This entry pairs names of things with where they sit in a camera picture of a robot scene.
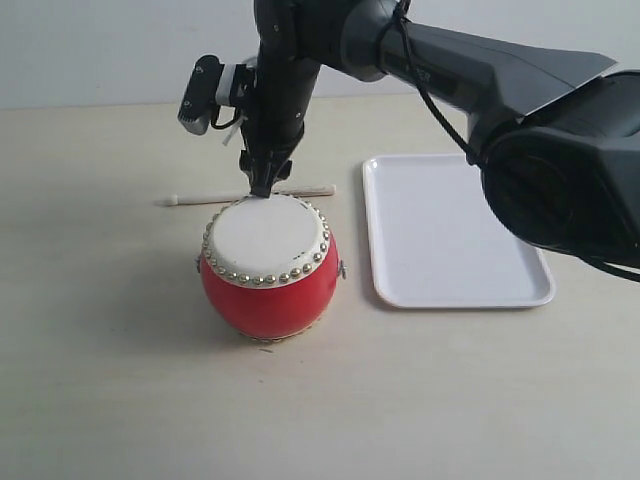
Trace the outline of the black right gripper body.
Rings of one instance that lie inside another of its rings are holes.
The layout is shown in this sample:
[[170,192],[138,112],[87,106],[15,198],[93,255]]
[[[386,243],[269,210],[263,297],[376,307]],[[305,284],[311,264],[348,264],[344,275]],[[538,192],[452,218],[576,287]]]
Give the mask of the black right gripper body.
[[285,58],[261,49],[255,82],[244,111],[245,150],[240,168],[251,180],[284,180],[290,158],[304,135],[304,119],[320,64]]

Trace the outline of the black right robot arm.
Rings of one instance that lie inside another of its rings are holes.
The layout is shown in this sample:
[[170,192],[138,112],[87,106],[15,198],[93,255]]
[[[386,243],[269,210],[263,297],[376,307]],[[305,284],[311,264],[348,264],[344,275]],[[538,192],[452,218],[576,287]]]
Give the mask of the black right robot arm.
[[254,195],[287,178],[321,67],[412,86],[468,132],[444,130],[518,239],[639,277],[639,74],[605,55],[412,22],[405,1],[258,1],[255,82],[239,165]]

